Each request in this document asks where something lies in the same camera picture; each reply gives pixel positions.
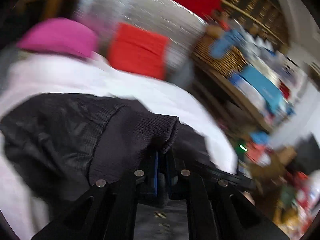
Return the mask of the black quilted jacket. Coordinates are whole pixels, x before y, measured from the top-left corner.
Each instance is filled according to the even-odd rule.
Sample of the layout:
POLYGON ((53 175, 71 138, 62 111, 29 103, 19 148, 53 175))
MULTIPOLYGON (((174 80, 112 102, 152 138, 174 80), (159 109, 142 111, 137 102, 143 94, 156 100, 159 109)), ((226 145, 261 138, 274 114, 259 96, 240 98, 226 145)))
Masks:
POLYGON ((7 159, 50 203, 74 201, 99 179, 116 182, 153 153, 210 164, 203 136, 137 100, 41 94, 6 114, 1 132, 7 159))

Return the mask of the white pink bed blanket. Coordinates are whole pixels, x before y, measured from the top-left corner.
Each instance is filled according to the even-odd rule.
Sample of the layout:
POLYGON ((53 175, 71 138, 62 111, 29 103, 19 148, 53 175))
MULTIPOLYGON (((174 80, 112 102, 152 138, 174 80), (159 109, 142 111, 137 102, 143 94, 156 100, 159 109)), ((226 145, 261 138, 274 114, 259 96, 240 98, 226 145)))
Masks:
MULTIPOLYGON (((237 158, 223 131, 187 91, 171 83, 113 69, 100 55, 87 61, 31 54, 13 63, 1 90, 1 115, 41 93, 80 93, 139 100, 149 111, 175 115, 204 136, 211 161, 234 174, 237 158)), ((20 239, 31 239, 48 223, 36 199, 5 156, 1 156, 1 212, 20 239)))

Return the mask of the wooden shelf table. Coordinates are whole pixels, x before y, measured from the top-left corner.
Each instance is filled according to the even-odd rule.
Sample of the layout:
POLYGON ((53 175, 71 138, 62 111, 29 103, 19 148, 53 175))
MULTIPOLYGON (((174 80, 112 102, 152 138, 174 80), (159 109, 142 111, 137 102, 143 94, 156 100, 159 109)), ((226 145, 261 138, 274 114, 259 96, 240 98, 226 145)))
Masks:
POLYGON ((258 109, 249 101, 249 99, 238 90, 227 78, 213 69, 209 69, 204 64, 196 64, 196 67, 202 70, 216 85, 220 87, 243 111, 248 114, 255 124, 263 131, 271 133, 276 127, 269 125, 258 109))

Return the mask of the white patterned tissue box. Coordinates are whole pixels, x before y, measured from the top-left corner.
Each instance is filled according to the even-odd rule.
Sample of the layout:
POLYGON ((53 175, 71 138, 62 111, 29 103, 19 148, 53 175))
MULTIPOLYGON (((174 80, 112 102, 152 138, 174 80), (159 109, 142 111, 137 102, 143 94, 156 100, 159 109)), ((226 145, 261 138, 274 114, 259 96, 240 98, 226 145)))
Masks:
POLYGON ((245 79, 239 74, 233 73, 228 79, 232 85, 234 85, 248 100, 250 103, 260 112, 263 113, 266 107, 266 101, 263 96, 245 79))

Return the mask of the teal cardboard box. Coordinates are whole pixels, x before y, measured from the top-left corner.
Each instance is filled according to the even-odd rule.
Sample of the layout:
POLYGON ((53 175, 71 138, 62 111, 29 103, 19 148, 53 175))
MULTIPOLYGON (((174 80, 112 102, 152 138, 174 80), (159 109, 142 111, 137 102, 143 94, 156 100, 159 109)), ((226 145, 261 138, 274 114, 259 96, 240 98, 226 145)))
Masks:
POLYGON ((253 86, 266 100, 269 111, 276 113, 283 99, 280 89, 253 66, 246 66, 240 76, 253 86))

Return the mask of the wicker basket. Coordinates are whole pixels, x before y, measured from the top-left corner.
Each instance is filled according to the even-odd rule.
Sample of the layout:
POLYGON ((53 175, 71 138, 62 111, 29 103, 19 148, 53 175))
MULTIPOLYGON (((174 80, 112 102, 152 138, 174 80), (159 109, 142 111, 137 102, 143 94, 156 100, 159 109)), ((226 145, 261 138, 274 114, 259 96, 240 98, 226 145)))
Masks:
POLYGON ((205 34, 195 45, 192 55, 207 65, 209 69, 217 71, 224 77, 242 72, 248 64, 242 52, 232 46, 221 57, 213 57, 211 50, 214 42, 214 38, 205 34))

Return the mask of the blue cloth in basket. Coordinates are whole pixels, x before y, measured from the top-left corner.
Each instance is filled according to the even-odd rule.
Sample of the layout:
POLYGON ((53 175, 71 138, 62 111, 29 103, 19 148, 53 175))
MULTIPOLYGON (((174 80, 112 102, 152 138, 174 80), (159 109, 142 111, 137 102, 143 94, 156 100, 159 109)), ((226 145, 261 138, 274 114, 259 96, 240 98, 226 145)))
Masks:
POLYGON ((215 59, 221 59, 232 46, 240 45, 243 40, 244 37, 239 31, 231 29, 210 45, 210 56, 215 59))

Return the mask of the red pillow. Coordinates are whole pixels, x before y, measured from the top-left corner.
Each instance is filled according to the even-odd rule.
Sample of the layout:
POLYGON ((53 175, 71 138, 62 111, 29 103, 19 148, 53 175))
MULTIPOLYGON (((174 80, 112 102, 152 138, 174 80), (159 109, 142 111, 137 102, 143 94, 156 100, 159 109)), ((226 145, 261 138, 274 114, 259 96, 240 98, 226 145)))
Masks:
POLYGON ((121 22, 107 50, 110 65, 121 71, 165 79, 169 38, 121 22))

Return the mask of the magenta pillow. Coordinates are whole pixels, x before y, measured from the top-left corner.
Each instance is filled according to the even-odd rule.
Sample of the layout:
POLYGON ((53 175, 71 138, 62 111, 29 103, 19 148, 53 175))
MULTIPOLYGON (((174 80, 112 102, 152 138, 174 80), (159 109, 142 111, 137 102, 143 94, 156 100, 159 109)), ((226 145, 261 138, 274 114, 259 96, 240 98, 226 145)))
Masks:
POLYGON ((17 42, 21 50, 90 58, 98 37, 89 27, 67 18, 51 18, 30 28, 17 42))

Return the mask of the silver foil insulation mat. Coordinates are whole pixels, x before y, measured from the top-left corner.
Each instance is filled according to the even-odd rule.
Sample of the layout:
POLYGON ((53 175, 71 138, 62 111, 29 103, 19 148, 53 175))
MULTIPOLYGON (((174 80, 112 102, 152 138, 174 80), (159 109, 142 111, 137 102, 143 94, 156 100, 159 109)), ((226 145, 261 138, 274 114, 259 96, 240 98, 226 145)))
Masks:
POLYGON ((108 47, 120 22, 168 37, 169 74, 184 67, 207 25, 173 0, 79 0, 73 18, 97 33, 101 48, 108 47))

